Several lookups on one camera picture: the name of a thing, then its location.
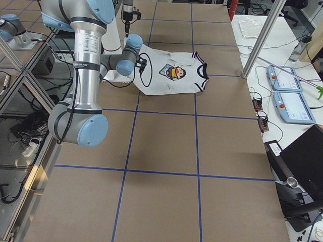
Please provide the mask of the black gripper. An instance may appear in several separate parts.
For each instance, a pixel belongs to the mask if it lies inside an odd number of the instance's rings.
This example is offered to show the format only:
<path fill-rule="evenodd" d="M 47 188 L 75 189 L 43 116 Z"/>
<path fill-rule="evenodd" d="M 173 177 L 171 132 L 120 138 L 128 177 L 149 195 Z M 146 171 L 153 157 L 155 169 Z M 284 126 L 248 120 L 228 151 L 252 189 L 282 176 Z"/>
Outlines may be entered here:
<path fill-rule="evenodd" d="M 125 22 L 125 37 L 128 37 L 130 30 L 130 22 L 133 20 L 132 12 L 122 11 L 122 19 Z"/>

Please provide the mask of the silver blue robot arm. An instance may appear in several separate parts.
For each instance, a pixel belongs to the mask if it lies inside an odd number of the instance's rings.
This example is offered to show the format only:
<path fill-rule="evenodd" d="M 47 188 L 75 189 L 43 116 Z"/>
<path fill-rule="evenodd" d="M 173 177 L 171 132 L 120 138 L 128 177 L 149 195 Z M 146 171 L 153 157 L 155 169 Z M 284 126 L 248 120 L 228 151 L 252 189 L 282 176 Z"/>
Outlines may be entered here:
<path fill-rule="evenodd" d="M 122 3 L 122 20 L 125 26 L 125 37 L 129 36 L 130 22 L 133 20 L 134 5 L 132 0 L 124 0 Z"/>
<path fill-rule="evenodd" d="M 142 38 L 131 34 L 121 54 L 103 54 L 101 38 L 115 19 L 112 1 L 42 1 L 41 6 L 44 25 L 75 33 L 73 90 L 53 108 L 49 132 L 58 143 L 97 146 L 109 129 L 97 103 L 99 84 L 110 70 L 129 76 L 136 67 L 145 68 Z"/>

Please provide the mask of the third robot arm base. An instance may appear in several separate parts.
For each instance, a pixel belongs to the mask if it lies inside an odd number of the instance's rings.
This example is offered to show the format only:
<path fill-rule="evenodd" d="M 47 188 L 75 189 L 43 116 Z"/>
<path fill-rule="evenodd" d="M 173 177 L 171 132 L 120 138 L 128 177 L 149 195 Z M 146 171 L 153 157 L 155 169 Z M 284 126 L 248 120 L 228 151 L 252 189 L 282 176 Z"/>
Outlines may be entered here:
<path fill-rule="evenodd" d="M 29 33 L 15 14 L 1 16 L 1 38 L 14 50 L 32 50 L 43 35 Z"/>

